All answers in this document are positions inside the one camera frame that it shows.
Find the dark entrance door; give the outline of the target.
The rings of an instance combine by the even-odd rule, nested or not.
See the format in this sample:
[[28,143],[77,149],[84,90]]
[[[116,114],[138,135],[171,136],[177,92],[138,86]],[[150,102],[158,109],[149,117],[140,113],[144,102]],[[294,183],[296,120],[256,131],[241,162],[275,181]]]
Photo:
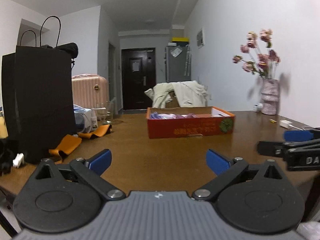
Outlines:
[[145,94],[156,85],[155,48],[121,51],[123,109],[147,109],[152,100]]

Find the white plastic bag pile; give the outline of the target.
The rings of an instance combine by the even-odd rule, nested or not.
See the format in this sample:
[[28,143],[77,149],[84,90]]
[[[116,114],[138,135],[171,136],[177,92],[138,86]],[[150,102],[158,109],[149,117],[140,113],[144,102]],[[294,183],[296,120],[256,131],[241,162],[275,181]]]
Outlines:
[[73,105],[75,124],[78,133],[89,133],[92,130],[92,110]]

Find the cream jacket on chair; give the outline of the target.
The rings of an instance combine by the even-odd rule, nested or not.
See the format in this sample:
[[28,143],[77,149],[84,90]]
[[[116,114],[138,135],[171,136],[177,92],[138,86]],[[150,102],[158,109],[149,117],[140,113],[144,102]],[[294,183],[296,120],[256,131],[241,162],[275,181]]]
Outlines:
[[207,90],[197,81],[183,81],[158,83],[144,92],[152,100],[153,108],[165,108],[173,101],[170,93],[173,92],[178,107],[205,107],[207,105]]

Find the purple woven drawstring pouch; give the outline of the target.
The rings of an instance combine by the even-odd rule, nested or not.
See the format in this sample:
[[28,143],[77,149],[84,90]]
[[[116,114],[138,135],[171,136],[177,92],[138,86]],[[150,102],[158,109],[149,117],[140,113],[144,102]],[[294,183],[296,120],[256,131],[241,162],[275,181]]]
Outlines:
[[170,120],[170,119],[176,119],[177,115],[176,114],[165,114],[165,113],[158,113],[158,112],[153,112],[150,114],[149,119],[151,120]]

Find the pink hard suitcase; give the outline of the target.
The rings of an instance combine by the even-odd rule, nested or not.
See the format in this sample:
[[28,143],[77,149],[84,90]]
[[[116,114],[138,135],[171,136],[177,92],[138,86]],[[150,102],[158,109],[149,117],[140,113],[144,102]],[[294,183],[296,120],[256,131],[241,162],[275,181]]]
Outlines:
[[109,101],[108,81],[97,74],[72,77],[73,103],[84,108],[96,108]]

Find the white spray bottle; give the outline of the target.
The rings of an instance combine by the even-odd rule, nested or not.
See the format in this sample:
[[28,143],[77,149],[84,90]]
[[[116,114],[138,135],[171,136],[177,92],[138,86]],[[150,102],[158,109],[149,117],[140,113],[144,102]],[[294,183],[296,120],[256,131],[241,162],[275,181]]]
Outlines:
[[93,130],[99,127],[99,123],[103,124],[105,122],[106,113],[107,111],[105,107],[91,109],[91,124]]

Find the yellow box on fridge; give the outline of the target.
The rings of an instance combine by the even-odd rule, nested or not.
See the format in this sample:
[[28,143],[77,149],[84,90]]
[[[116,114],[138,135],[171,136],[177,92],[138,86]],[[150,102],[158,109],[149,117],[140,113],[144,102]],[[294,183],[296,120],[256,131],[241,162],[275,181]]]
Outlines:
[[172,42],[189,42],[189,38],[187,37],[172,37]]

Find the clear glass cup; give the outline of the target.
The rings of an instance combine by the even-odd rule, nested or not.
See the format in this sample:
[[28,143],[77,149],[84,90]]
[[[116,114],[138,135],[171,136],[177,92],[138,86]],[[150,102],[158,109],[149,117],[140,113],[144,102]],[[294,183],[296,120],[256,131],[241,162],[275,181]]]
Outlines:
[[97,118],[102,125],[111,125],[114,120],[114,100],[100,103],[97,108]]

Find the red cardboard box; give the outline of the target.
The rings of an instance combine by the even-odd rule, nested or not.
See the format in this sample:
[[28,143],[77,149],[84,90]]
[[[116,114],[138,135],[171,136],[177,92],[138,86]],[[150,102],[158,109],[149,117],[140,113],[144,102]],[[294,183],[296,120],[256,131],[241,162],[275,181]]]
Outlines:
[[[153,112],[165,114],[210,113],[213,117],[151,120],[149,117]],[[150,139],[231,134],[233,133],[235,125],[234,114],[214,106],[148,108],[146,119],[148,123],[148,135]]]

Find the wooden chair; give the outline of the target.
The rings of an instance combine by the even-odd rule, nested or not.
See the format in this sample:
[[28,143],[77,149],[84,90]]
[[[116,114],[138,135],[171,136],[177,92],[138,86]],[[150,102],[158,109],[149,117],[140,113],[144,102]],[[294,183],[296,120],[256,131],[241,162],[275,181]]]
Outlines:
[[168,98],[166,100],[165,107],[166,108],[178,108],[178,107],[180,107],[180,105],[178,103],[178,100],[177,100],[177,97],[176,97],[176,94],[175,94],[174,91],[171,91],[168,94]]

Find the pink textured vase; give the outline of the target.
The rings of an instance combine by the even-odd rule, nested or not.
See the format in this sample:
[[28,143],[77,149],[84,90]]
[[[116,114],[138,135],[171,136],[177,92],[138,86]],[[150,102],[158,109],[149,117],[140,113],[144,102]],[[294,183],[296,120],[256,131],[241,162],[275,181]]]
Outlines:
[[279,106],[279,82],[274,79],[263,79],[261,90],[263,107],[261,112],[266,115],[276,115]]

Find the wall electrical panel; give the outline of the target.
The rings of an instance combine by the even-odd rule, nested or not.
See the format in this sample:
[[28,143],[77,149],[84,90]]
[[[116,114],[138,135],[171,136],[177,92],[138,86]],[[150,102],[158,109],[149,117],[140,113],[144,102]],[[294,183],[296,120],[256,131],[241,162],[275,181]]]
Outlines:
[[196,43],[198,48],[201,48],[204,46],[204,33],[202,28],[198,31],[196,35]]

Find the terracotta sponge block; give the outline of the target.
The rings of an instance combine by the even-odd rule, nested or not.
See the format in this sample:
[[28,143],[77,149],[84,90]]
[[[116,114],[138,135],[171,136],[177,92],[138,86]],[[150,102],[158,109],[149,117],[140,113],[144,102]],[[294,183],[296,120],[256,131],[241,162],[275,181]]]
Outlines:
[[212,118],[212,117],[213,117],[212,114],[210,114],[210,113],[195,114],[195,116],[196,116],[197,118]]

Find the pink satin scrunchie bow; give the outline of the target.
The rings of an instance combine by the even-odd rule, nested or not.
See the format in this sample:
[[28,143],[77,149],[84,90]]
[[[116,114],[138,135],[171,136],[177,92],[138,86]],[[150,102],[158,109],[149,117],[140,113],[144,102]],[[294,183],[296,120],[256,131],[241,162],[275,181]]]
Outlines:
[[197,118],[196,114],[188,113],[188,114],[176,114],[176,119],[190,119],[190,118]]

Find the orange fabric band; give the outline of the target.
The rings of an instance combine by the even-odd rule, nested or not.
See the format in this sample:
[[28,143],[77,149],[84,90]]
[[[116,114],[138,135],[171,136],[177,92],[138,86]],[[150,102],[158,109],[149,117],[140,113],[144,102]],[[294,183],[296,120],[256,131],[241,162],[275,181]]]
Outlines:
[[78,133],[78,137],[82,139],[95,139],[103,137],[106,134],[110,134],[112,132],[112,125],[101,125],[93,132],[89,133]]
[[50,149],[50,159],[56,163],[61,164],[63,160],[69,156],[82,142],[80,137],[73,135],[66,135],[61,142],[54,149]]

